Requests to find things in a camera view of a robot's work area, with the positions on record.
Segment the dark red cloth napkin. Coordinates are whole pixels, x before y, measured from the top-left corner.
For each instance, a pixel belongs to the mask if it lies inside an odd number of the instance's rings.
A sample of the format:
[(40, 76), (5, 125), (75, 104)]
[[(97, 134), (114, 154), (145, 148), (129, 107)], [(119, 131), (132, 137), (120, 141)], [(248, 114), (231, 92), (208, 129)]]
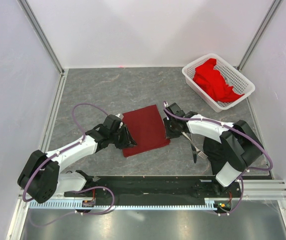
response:
[(170, 143), (155, 104), (124, 113), (123, 122), (137, 143), (134, 147), (123, 149), (124, 157), (162, 148)]

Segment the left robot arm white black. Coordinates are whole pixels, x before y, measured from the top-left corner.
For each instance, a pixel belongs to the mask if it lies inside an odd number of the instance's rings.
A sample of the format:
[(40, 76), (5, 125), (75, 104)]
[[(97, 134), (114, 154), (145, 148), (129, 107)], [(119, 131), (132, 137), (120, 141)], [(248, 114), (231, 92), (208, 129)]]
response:
[(23, 194), (42, 204), (57, 193), (76, 191), (82, 197), (92, 193), (92, 183), (80, 173), (63, 171), (76, 161), (115, 145), (117, 149), (137, 146), (127, 125), (116, 115), (108, 115), (104, 122), (86, 131), (82, 137), (59, 149), (42, 152), (35, 150), (28, 158), (17, 184)]

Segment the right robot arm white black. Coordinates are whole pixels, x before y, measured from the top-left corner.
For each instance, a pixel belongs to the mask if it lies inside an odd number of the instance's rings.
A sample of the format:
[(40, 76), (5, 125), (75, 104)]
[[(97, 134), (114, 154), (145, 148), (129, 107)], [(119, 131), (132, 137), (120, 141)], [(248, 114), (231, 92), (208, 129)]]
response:
[(170, 133), (204, 136), (203, 152), (213, 168), (216, 181), (212, 192), (223, 197), (234, 182), (262, 154), (264, 147), (244, 120), (221, 122), (196, 112), (185, 113), (176, 103), (163, 102)]

